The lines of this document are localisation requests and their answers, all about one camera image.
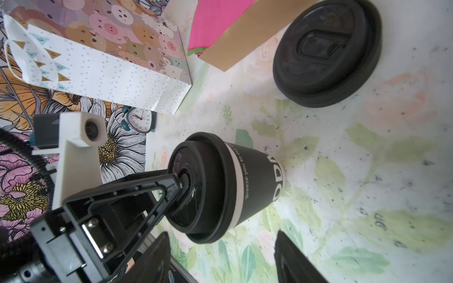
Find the paper coffee cup black sleeve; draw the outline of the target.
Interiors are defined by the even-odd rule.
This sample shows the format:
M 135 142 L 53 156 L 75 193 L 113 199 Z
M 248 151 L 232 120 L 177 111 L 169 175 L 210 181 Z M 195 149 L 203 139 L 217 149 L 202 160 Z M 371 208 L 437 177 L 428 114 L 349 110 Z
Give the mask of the paper coffee cup black sleeve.
M 225 143 L 225 196 L 228 229 L 232 229 L 275 202 L 283 193 L 281 163 L 259 150 Z

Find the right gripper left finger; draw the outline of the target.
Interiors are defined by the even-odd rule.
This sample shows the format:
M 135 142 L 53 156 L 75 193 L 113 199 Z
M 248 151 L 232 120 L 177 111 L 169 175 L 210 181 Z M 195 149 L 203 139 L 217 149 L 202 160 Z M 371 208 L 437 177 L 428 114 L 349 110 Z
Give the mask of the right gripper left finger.
M 167 232 L 160 234 L 120 283 L 168 283 L 171 248 Z

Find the black plastic cup lid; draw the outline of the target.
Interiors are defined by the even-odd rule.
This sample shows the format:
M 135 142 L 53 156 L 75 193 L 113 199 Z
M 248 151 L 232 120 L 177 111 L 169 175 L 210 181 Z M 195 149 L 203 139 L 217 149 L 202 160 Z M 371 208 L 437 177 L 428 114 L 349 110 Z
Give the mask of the black plastic cup lid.
M 227 144 L 217 135 L 192 134 L 173 151 L 168 173 L 181 192 L 166 214 L 196 244 L 212 244 L 229 229 L 237 200 L 237 175 Z

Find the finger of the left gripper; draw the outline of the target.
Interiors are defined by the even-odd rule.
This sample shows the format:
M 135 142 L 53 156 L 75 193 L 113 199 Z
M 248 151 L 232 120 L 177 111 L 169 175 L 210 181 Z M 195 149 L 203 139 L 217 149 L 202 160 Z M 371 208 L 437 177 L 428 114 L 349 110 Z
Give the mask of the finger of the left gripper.
M 172 173 L 137 173 L 77 193 L 31 226 L 32 283 L 106 283 L 117 276 L 181 191 Z

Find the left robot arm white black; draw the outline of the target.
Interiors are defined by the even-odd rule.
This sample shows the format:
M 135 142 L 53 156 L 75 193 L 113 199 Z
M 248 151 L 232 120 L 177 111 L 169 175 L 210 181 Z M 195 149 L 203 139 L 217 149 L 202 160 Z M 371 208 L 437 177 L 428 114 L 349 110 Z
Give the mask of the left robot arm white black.
M 54 185 L 42 174 L 58 158 L 33 155 L 30 138 L 1 129 L 1 280 L 31 258 L 30 225 L 52 206 Z

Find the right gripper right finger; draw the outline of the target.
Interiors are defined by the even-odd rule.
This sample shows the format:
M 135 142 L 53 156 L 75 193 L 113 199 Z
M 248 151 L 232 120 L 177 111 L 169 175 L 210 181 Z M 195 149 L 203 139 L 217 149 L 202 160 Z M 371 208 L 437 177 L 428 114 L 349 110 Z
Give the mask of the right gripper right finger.
M 282 230 L 277 234 L 274 258 L 280 283 L 327 283 Z

